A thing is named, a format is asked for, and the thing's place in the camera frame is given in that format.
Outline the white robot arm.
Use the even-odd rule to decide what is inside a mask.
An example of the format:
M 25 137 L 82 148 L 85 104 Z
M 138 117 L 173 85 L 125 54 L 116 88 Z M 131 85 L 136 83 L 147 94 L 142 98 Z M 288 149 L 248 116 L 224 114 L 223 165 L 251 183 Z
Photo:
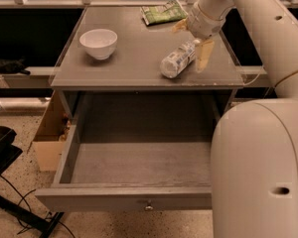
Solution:
M 215 238 L 298 238 L 298 20 L 280 0 L 199 0 L 184 28 L 206 39 L 237 9 L 277 96 L 227 111 L 211 148 Z

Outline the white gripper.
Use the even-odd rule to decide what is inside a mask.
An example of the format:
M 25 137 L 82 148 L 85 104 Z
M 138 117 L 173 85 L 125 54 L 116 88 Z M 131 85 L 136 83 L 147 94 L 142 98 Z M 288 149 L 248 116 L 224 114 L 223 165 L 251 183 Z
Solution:
M 187 20 L 182 19 L 172 27 L 173 33 L 189 30 L 195 38 L 205 40 L 196 40 L 195 43 L 197 72 L 202 72 L 207 67 L 215 46 L 215 42 L 209 38 L 220 31 L 224 22 L 225 19 L 212 19 L 195 3 Z

